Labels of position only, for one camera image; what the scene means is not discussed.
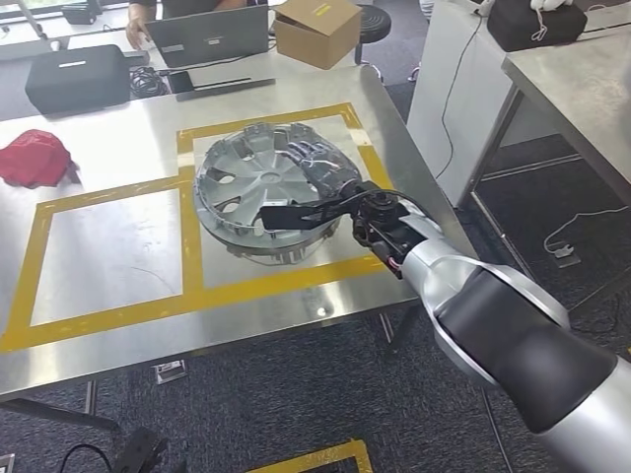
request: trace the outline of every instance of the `black arm cover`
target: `black arm cover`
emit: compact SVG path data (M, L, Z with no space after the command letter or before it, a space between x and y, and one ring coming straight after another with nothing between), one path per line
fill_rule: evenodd
M472 275L439 321L497 380L535 434L580 405L617 361L556 325L486 270Z

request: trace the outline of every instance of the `red cloth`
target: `red cloth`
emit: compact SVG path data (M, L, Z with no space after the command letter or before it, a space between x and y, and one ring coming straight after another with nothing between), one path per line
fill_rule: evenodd
M8 184L24 187L57 185L70 163L70 153L59 138L29 130L0 150L0 177Z

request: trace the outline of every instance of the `person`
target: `person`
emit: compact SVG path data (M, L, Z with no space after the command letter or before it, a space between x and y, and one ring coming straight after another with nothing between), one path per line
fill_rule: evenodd
M156 0L131 0L128 40L134 49L140 49L142 39L150 37L145 25L155 20ZM246 6L246 0L162 0L162 18L184 17L215 10L232 10Z

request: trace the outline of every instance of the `silver robot arm segment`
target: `silver robot arm segment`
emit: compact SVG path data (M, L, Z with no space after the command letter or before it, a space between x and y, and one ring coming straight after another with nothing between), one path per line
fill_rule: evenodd
M631 471L631 365L572 334L565 308L521 273L463 256L426 217L402 220L425 238L402 277L451 360L504 390L569 471Z

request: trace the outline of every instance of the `person's hand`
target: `person's hand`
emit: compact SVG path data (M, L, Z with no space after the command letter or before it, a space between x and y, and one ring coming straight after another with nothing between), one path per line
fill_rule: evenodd
M155 19L154 9L137 3L131 3L129 18L130 21L128 23L126 33L128 34L128 41L130 42L131 47L134 49L140 49L143 36L146 40L151 39L145 24Z

